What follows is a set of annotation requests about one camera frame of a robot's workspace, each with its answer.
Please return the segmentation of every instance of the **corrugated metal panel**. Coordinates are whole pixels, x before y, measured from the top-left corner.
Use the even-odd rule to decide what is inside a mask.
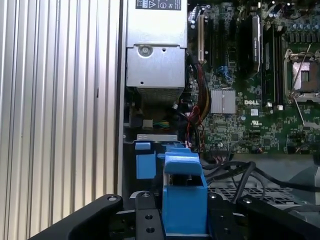
[[[120,0],[0,0],[0,239],[114,192]]]
[[[213,89],[211,91],[212,114],[235,114],[236,91],[230,89]]]

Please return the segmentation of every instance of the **motherboard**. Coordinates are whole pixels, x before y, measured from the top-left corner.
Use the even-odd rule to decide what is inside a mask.
[[[320,141],[320,7],[304,14],[294,5],[224,2],[189,15],[197,40],[188,49],[203,63],[211,93],[210,113],[199,127],[206,151],[229,150],[241,140],[263,154],[317,151],[309,145]],[[192,75],[187,88],[196,101]],[[236,152],[255,153],[245,144]]]

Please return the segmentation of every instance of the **blue plastic clip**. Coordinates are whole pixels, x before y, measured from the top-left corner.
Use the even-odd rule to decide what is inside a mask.
[[[208,187],[199,156],[189,148],[167,147],[164,177],[191,176],[198,185],[163,183],[162,220],[166,235],[204,235],[207,233]]]
[[[137,142],[135,150],[151,150],[150,142]],[[153,179],[156,176],[156,152],[151,154],[137,154],[136,160],[136,178]]]

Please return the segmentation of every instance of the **dell logo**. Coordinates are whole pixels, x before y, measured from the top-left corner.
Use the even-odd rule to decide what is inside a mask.
[[[258,100],[244,100],[244,105],[259,105]]]

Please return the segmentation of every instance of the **cpu socket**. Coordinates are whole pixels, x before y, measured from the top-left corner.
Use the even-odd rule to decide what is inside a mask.
[[[320,129],[315,122],[305,121],[299,103],[320,104],[320,50],[296,53],[288,49],[284,56],[285,96],[295,103],[304,127]]]

